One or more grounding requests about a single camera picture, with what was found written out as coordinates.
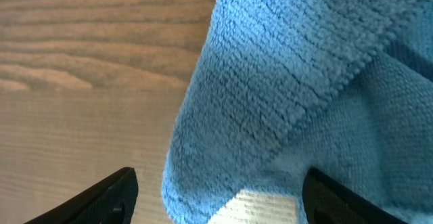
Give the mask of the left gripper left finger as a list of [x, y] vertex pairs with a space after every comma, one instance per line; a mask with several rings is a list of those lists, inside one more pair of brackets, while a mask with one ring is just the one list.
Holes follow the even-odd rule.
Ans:
[[130, 224], [138, 192], [135, 169], [123, 167], [26, 224]]

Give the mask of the blue microfiber cloth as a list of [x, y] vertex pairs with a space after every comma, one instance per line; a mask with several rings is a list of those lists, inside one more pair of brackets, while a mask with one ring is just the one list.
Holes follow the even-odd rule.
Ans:
[[432, 222], [432, 0], [216, 0], [162, 198], [207, 223], [240, 191], [296, 199], [316, 168]]

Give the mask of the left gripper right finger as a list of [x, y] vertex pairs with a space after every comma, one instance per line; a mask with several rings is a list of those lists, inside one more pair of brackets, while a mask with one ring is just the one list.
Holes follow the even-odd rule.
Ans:
[[302, 203], [309, 224], [406, 224], [316, 168], [304, 178]]

